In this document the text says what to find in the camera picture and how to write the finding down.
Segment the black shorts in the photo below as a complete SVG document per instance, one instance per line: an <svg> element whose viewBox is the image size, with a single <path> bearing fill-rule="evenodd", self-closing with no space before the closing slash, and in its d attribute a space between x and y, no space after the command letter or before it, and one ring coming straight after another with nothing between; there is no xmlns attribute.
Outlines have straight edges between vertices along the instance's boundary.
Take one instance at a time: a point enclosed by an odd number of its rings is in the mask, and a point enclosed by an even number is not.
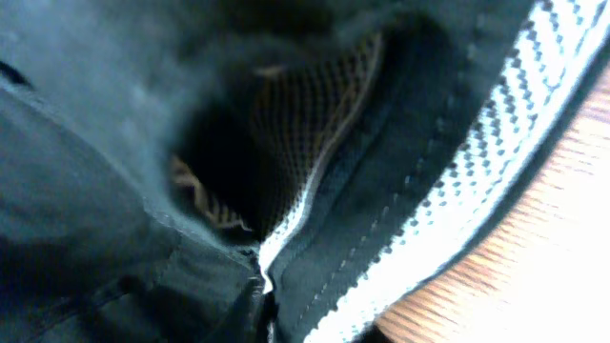
<svg viewBox="0 0 610 343"><path fill-rule="evenodd" d="M4 0L5 342L376 342L524 192L605 1Z"/></svg>

